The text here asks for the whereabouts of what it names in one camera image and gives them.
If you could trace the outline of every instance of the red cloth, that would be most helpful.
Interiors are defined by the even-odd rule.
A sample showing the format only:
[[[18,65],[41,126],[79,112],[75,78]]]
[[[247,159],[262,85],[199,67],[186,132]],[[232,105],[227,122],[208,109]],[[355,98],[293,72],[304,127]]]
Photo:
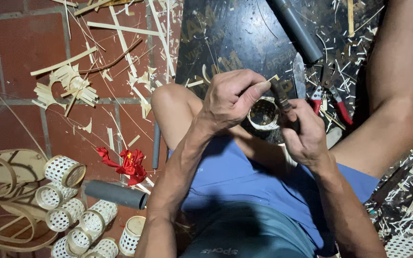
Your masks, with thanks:
[[[122,166],[109,158],[108,150],[105,147],[97,147],[96,151],[101,157],[103,157],[101,162],[105,165],[115,167],[116,172],[119,174],[126,174],[130,176],[129,185],[139,184],[146,178],[146,171],[143,166],[141,166],[144,155],[140,150],[135,149],[134,152],[123,150],[121,154],[119,154],[119,156],[123,158]]]

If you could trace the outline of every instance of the red brick floor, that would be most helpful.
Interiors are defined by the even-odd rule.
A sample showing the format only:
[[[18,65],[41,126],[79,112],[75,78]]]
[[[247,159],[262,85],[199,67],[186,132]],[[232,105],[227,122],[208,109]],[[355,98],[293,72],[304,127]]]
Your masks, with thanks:
[[[174,13],[180,13],[183,0],[171,1],[178,3]],[[83,8],[88,0],[74,0],[73,2],[82,3],[80,8]],[[157,31],[156,23],[151,10],[146,6],[147,4],[148,2],[144,1],[131,5],[129,10],[135,13],[133,16],[127,16],[125,12],[118,14],[119,24]],[[166,27],[166,13],[163,12],[163,8],[158,1],[154,1],[154,4],[157,11],[161,12],[160,22],[163,22]],[[123,5],[114,7],[116,12],[122,8]],[[146,119],[142,119],[140,99],[136,94],[130,95],[131,89],[127,85],[128,74],[124,72],[116,76],[119,71],[128,65],[125,59],[110,68],[109,74],[113,78],[112,82],[105,81],[101,76],[95,76],[95,74],[90,75],[89,80],[92,87],[97,90],[97,95],[100,96],[100,100],[95,107],[90,107],[83,102],[76,102],[68,118],[65,118],[63,115],[64,109],[58,105],[51,105],[45,111],[31,103],[32,99],[37,98],[36,93],[33,92],[36,83],[47,85],[49,73],[31,76],[30,72],[49,67],[84,52],[87,50],[86,42],[90,47],[95,46],[92,40],[85,38],[77,22],[70,15],[68,15],[68,18],[71,39],[68,35],[65,8],[62,4],[49,0],[11,0],[0,4],[1,96],[7,100],[49,157],[59,154],[66,155],[87,166],[84,184],[94,179],[114,183],[119,183],[121,180],[120,175],[115,172],[114,168],[101,163],[101,157],[95,151],[98,146],[106,146],[110,150],[106,128],[112,128],[114,133],[115,151],[110,150],[110,157],[114,161],[118,161],[117,153],[124,148],[123,142],[117,135],[119,130],[122,132],[126,144],[129,144],[137,135],[140,136],[130,147],[130,150],[137,148],[143,152],[145,158],[142,164],[148,172],[148,177],[155,182],[158,174],[164,168],[167,147],[162,139],[159,167],[157,170],[152,169],[155,119],[152,112]],[[173,22],[173,18],[170,19],[172,30],[170,39],[174,39],[174,43],[169,44],[169,46],[175,67],[179,47],[176,39],[179,39],[181,19],[182,15],[176,17],[175,22]],[[100,62],[97,62],[98,66],[111,63],[122,54],[121,43],[115,30],[91,28],[85,25],[87,21],[114,24],[108,7],[101,8],[98,12],[86,13],[78,21],[84,31],[106,49],[104,51],[98,47],[99,51],[93,54],[95,58],[100,60]],[[128,46],[132,42],[142,39],[142,43],[130,53],[132,57],[140,56],[149,49],[147,35],[123,32],[123,36]],[[152,37],[152,44],[156,45],[154,50],[135,63],[137,75],[142,76],[144,72],[147,72],[148,66],[157,68],[154,81],[159,80],[165,83],[167,61],[164,61],[160,55],[160,52],[163,51],[163,45],[158,37]],[[89,57],[86,56],[72,63],[72,65],[75,64],[79,64],[80,70],[87,70],[91,62]],[[151,93],[143,85],[135,85],[135,87],[144,97],[150,100]],[[61,100],[61,93],[63,93],[63,88],[60,83],[54,84],[54,97],[58,101],[63,101],[62,103],[69,103],[70,97]],[[108,112],[116,119],[119,128],[116,127]],[[77,126],[87,126],[90,119],[92,119],[91,134],[77,128]],[[36,144],[23,126],[0,101],[0,150],[13,148],[37,149]],[[142,184],[151,190],[148,183],[143,182]],[[81,191],[79,191],[77,197],[82,198],[88,204],[88,207],[98,201],[95,198],[81,195]],[[5,213],[6,211],[0,207],[0,215]],[[135,215],[145,216],[146,211],[119,206],[118,215],[113,224],[107,228],[104,236],[118,240],[125,222]],[[36,252],[21,253],[17,257],[40,258],[48,255],[49,249],[44,248]]]

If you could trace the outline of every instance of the red handle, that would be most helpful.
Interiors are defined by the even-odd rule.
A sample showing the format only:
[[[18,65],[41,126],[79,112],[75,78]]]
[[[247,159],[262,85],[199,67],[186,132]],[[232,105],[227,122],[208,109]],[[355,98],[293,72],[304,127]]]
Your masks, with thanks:
[[[321,100],[310,100],[313,112],[318,115],[321,107]]]
[[[340,113],[340,117],[343,119],[343,122],[347,123],[348,125],[352,125],[353,121],[350,119],[348,115],[347,108],[345,107],[344,102],[336,103],[337,112]]]

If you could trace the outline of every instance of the man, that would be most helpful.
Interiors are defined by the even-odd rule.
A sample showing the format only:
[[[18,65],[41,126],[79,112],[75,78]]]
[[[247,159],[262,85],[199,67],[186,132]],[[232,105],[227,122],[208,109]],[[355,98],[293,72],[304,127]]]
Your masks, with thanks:
[[[136,257],[175,257],[179,209],[196,235],[181,257],[386,257],[361,205],[413,148],[413,0],[390,0],[367,70],[370,118],[332,149],[305,100],[291,100],[286,148],[238,124],[269,83],[250,70],[214,76],[205,101],[165,85],[152,108],[170,150]],[[287,153],[299,165],[288,167]]]

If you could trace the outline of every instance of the hand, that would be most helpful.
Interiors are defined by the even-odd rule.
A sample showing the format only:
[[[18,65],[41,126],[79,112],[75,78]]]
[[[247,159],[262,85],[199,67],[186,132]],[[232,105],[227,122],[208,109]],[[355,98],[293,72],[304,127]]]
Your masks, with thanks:
[[[282,129],[286,148],[292,159],[317,173],[335,161],[326,146],[324,122],[305,100],[297,99],[289,102],[293,108],[286,113],[286,116],[291,122],[299,119],[300,133],[298,135],[290,128]]]
[[[269,89],[270,83],[249,69],[217,74],[211,80],[197,117],[207,122],[213,134],[231,128],[246,117],[254,103]]]

